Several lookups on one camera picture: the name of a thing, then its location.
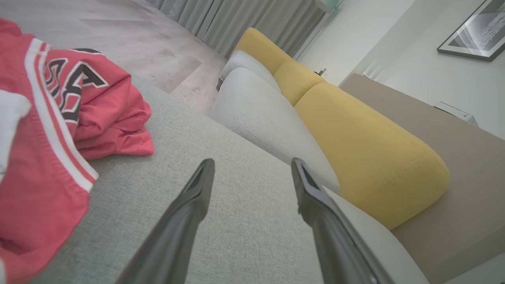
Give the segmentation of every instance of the gray sofa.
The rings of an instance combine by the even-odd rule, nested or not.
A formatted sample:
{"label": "gray sofa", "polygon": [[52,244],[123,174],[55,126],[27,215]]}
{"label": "gray sofa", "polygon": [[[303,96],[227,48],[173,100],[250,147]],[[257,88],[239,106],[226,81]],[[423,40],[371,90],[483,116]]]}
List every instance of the gray sofa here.
{"label": "gray sofa", "polygon": [[[290,166],[156,87],[133,83],[153,111],[146,127],[155,154],[91,162],[100,177],[89,210],[33,283],[113,283],[205,158],[216,162],[215,180],[186,283],[322,283]],[[328,194],[397,283],[427,283],[390,231]]]}
{"label": "gray sofa", "polygon": [[[264,79],[268,76],[270,83]],[[317,182],[338,193],[340,186],[330,162],[291,103],[278,91],[279,87],[272,86],[274,84],[270,73],[260,77],[249,68],[233,69],[219,89],[210,118],[286,164],[291,164],[295,157],[303,159]]]}

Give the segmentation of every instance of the yellow sofa backrest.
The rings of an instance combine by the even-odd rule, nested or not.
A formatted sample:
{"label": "yellow sofa backrest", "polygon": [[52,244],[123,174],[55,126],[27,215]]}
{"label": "yellow sofa backrest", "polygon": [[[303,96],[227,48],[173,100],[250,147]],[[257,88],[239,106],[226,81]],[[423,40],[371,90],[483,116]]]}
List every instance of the yellow sofa backrest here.
{"label": "yellow sofa backrest", "polygon": [[233,51],[236,50],[247,52],[267,67],[268,71],[272,74],[275,74],[277,69],[286,60],[293,60],[280,47],[255,28],[245,30]]}
{"label": "yellow sofa backrest", "polygon": [[340,195],[388,229],[447,189],[449,170],[433,149],[337,86],[317,84],[294,108],[333,167]]}
{"label": "yellow sofa backrest", "polygon": [[274,79],[292,106],[296,105],[310,88],[326,82],[321,76],[293,59],[286,60],[277,69]]}

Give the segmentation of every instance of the black and white photograph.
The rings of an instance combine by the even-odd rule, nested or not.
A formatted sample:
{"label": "black and white photograph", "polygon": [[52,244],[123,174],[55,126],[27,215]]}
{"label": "black and white photograph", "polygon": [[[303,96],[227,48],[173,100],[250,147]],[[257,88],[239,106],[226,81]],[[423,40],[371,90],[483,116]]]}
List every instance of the black and white photograph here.
{"label": "black and white photograph", "polygon": [[505,0],[486,0],[437,51],[491,62],[504,49]]}

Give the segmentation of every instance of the laminate flooring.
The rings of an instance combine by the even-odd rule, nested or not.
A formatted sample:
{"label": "laminate flooring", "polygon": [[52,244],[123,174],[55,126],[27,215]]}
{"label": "laminate flooring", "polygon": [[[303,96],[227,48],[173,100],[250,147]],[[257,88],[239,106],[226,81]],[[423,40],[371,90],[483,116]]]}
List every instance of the laminate flooring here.
{"label": "laminate flooring", "polygon": [[98,50],[210,114],[226,59],[145,0],[0,0],[0,17],[53,48]]}

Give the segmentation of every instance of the folded clothing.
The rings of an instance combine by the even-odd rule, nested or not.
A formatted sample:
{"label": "folded clothing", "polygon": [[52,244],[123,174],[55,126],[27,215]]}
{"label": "folded clothing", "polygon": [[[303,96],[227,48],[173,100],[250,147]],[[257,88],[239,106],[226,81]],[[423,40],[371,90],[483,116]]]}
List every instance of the folded clothing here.
{"label": "folded clothing", "polygon": [[130,74],[103,54],[92,49],[50,50],[44,78],[86,160],[154,153],[144,127],[151,116],[149,104],[131,84]]}
{"label": "folded clothing", "polygon": [[0,182],[0,283],[24,283],[49,264],[88,209],[98,174],[85,158],[153,153],[144,128],[151,112],[130,75],[105,56],[53,51],[4,19],[0,93],[27,100]]}

